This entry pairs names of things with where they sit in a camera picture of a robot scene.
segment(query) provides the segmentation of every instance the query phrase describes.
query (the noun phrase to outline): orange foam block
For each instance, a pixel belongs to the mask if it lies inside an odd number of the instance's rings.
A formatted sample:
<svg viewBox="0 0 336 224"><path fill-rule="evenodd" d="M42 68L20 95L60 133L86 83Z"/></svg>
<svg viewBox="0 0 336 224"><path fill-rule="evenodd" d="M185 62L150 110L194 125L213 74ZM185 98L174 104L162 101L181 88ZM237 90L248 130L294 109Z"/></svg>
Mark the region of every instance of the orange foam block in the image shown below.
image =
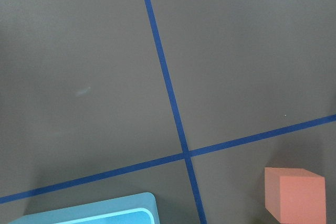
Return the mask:
<svg viewBox="0 0 336 224"><path fill-rule="evenodd" d="M326 182L305 169L265 168L265 206L285 224L326 224Z"/></svg>

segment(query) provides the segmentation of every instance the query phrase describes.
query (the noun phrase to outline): blue tape line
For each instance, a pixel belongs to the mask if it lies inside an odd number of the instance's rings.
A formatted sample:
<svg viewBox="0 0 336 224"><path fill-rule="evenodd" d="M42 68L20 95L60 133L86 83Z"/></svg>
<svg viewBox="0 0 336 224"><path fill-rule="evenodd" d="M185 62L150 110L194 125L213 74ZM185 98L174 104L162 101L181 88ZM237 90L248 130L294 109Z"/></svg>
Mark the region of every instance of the blue tape line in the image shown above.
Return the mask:
<svg viewBox="0 0 336 224"><path fill-rule="evenodd" d="M196 202L198 216L200 218L199 220L201 221L201 224L206 224L207 221L206 221L206 218L205 218L205 212L204 212L204 208L203 208L203 204L202 204L202 200L201 200L201 195L200 195L200 191L199 191L199 188L198 188L198 185L197 185L197 180L196 180L196 176L195 176L194 167L193 167L191 157L190 157L190 154L189 154L188 144L187 144L187 141L186 141L186 138L185 138L183 125L182 125L182 121L181 121L181 116L180 116L180 113L178 111L178 106L177 106L177 101L176 101L176 97L175 97L174 90L173 90L172 81L170 79L168 66L167 66L167 63L166 63L165 56L164 56L164 52L163 52L163 48L162 48L162 44L161 44L161 39L160 39L160 34L159 34L159 30L158 30L158 27L157 27L157 24L156 24L154 11L153 11L153 6L152 6L152 3L151 3L151 0L144 0L144 1L145 1L146 9L147 9L149 22L150 22L150 25L151 25L151 28L152 28L152 34L153 34L153 37L154 37L156 51L158 52L157 55L159 57L164 82L165 82L167 92L168 92L169 102L170 102L172 112L173 112L173 115L174 115L174 120L175 120L175 125L176 125L176 129L177 129L178 137L179 137L180 142L181 142L181 147L182 147L182 151L183 151L183 154L184 154L185 165L187 167L188 176L189 176L189 180L190 180L190 183L191 183L191 188L192 188L194 199L195 199L195 202Z"/></svg>
<svg viewBox="0 0 336 224"><path fill-rule="evenodd" d="M304 130L304 129L307 129L307 128L310 128L310 127L315 127L315 126L319 126L319 125L323 125L323 124L327 124L327 123L331 123L331 122L335 122L335 121L336 121L336 114L335 115L330 115L330 116L325 116L323 118L319 118L319 119L311 120L311 121L308 121L308 122L303 122L303 123L283 127L283 128L277 129L277 130L263 132L263 133L260 133L260 134L256 134L256 135L252 135L252 136L248 136L248 137L243 137L243 138L239 138L239 139L236 139L236 140L232 140L232 141L228 141L228 142L224 142L224 143L220 143L220 144L211 145L211 146L204 147L204 148L199 148L199 149L190 151L190 155L191 156L199 156L199 155L203 155L203 154L227 149L227 148L230 148L230 147L234 147L234 146L238 146L238 145L242 145L242 144L248 144L248 143L251 143L251 142L258 141L258 140L263 140L263 139L278 136L278 135L283 135L283 134L287 134L287 133L291 133L291 132L295 132L295 131L300 131L300 130ZM184 158L185 158L185 155L183 153L180 153L180 154L176 154L176 155L171 155L171 156L167 156L167 157L158 158L158 159L155 159L155 160L152 160L152 161L147 161L147 162L127 166L127 167L124 167L124 168L118 168L118 169L115 169L115 170L111 170L109 172L95 174L95 175L87 176L87 177L84 177L84 178L78 178L78 179L70 180L70 181L67 181L67 182L63 182L63 183L59 183L59 184L55 184L55 185L51 185L51 186L46 186L46 187L41 187L41 188L29 190L29 191L24 191L22 193L0 197L0 204L10 202L10 201L19 200L19 199L24 199L24 198L28 198L28 197L32 197L32 196L36 196L36 195L40 195L40 194L46 194L46 193L50 193L52 191L62 190L62 189L66 189L66 188L73 187L73 186L83 185L83 184L87 184L87 183L90 183L90 182L95 182L95 181L102 180L102 179L105 179L105 178L110 178L110 177L114 177L114 176L118 176L118 175L122 175L122 174L126 174L126 173L131 173L131 172L135 172L137 170L142 170L142 169L146 169L146 168L150 168L150 167L154 167L154 166L158 166L158 165L163 165L163 164L167 164L167 163L170 163L170 162L175 162L175 161L178 161L178 160L182 160Z"/></svg>
<svg viewBox="0 0 336 224"><path fill-rule="evenodd" d="M73 186L79 186L79 185L87 184L90 182L95 182L98 180L111 178L111 177L126 174L126 173L135 172L137 170L143 170L146 168L167 164L170 162L175 162L178 160L182 160L183 158L184 158L183 153L179 153L179 154L162 157L162 158L154 159L151 161L147 161L147 162L143 162L143 163L139 163L135 165L126 166L123 168L110 170L108 172L98 173L98 174L90 175L90 176L83 177L83 178L77 178L74 180L70 180L70 181L66 181L66 182L62 182L62 183L58 183L58 184L54 184L50 186L45 186L45 187L41 187L41 188L29 190L29 191L24 191L18 194L4 196L0 198L0 204L7 203L10 201L14 201L14 200L32 197L32 196L36 196L40 194L46 194L52 191L58 191L58 190L66 189L66 188L73 187Z"/></svg>
<svg viewBox="0 0 336 224"><path fill-rule="evenodd" d="M307 121L307 122L303 122L303 123L294 124L294 125L291 125L291 126L286 126L286 127L283 127L283 128L272 130L272 131L267 131L267 132L255 134L255 135L252 135L252 136L246 136L246 137L238 138L238 139L231 140L231 141L224 142L224 143L220 143L220 144L214 144L214 145L211 145L211 146L199 148L199 149L190 151L190 155L192 157L199 156L199 155L203 155L203 154L206 154L206 153L220 151L220 150L223 150L223 149L231 148L231 147L242 145L242 144L248 144L248 143L252 143L252 142L255 142L255 141L267 139L267 138L274 137L274 136L280 136L280 135L287 134L287 133L294 132L294 131L304 130L304 129L307 129L307 128L310 128L310 127L314 127L314 126L318 126L318 125L322 125L322 124L326 124L326 123L331 123L331 122L334 122L334 121L336 121L336 114L335 115L330 115L330 116L325 116L323 118L319 118L319 119L315 119L315 120L311 120L311 121Z"/></svg>

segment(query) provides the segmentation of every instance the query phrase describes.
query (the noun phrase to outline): gray floor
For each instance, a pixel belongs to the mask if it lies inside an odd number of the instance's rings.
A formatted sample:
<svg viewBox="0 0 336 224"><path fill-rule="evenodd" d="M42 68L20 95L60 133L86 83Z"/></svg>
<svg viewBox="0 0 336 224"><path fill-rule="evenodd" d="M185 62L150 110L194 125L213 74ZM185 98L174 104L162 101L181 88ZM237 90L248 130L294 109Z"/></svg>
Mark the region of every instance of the gray floor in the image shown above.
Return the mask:
<svg viewBox="0 0 336 224"><path fill-rule="evenodd" d="M336 114L336 0L152 0L190 150ZM144 0L0 0L0 197L182 152ZM193 157L209 224L277 223L265 166L326 177L329 123ZM25 214L150 191L199 223L184 161L0 205Z"/></svg>

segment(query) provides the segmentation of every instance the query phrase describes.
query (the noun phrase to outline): small white speck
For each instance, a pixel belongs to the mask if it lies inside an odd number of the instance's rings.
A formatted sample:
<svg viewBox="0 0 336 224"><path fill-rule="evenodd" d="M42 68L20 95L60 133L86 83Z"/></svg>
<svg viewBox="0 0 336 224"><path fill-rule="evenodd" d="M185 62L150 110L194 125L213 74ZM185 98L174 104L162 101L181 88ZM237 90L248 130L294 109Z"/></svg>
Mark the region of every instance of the small white speck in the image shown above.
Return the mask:
<svg viewBox="0 0 336 224"><path fill-rule="evenodd" d="M78 91L76 92L76 96L77 96L77 97L81 97L82 95L85 95L85 94L87 94L88 92L90 92L90 89L91 89L91 87L86 87L86 88L84 88L84 89L78 90Z"/></svg>

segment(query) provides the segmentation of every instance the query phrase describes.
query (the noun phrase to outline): light blue tray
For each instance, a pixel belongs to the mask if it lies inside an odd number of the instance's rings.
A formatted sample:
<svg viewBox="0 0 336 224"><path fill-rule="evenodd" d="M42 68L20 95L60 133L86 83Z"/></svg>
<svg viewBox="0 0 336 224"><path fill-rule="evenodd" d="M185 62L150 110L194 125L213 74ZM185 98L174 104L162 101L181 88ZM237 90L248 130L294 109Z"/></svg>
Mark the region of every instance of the light blue tray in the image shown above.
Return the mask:
<svg viewBox="0 0 336 224"><path fill-rule="evenodd" d="M160 224L154 195L142 193L26 215L10 224Z"/></svg>

